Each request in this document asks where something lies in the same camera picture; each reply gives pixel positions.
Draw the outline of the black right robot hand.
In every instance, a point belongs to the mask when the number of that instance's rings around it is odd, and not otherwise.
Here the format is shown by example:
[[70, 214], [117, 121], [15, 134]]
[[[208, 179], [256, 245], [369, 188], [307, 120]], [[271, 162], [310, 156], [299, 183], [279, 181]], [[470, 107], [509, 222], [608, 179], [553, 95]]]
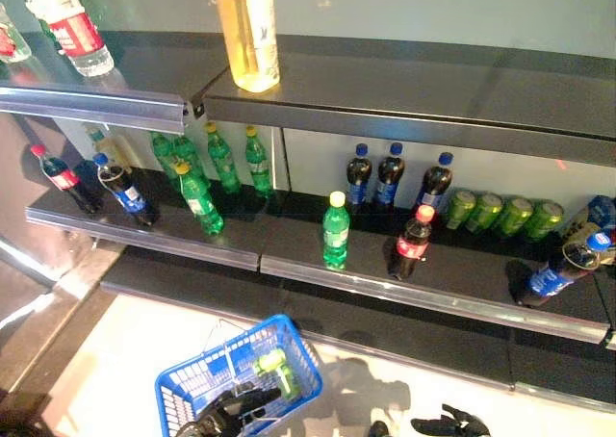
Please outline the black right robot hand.
[[444, 414], [439, 419], [413, 418], [410, 423], [415, 431], [427, 436], [481, 437], [490, 436], [487, 425], [475, 415], [442, 404]]

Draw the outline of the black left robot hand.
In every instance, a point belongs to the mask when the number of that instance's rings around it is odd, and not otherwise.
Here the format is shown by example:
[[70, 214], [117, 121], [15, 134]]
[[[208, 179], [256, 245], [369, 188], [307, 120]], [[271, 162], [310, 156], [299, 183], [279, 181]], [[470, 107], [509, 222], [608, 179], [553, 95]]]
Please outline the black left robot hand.
[[177, 436], [240, 436], [244, 428], [266, 415], [265, 407], [282, 397], [278, 387], [262, 389], [247, 381], [224, 391], [192, 421], [184, 424]]

